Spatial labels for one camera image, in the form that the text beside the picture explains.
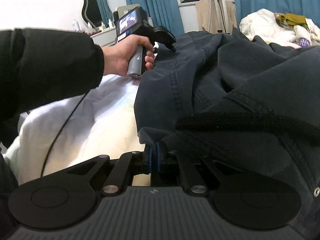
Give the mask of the left forearm black sleeve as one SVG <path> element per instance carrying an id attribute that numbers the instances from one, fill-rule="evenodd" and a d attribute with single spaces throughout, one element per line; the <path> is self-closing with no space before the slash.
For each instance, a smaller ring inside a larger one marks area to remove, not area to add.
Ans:
<path id="1" fill-rule="evenodd" d="M 1 142 L 9 146 L 17 137 L 21 113 L 84 94 L 103 72 L 103 51 L 86 34 L 1 31 Z"/>

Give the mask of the person's left hand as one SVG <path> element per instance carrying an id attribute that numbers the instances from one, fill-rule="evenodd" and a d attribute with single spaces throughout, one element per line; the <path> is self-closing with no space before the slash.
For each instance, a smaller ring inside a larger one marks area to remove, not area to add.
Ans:
<path id="1" fill-rule="evenodd" d="M 145 68 L 146 70 L 152 70 L 155 61 L 153 45 L 147 37 L 132 34 L 114 46 L 101 48 L 104 55 L 103 75 L 126 76 L 129 61 L 138 46 L 146 48 Z"/>

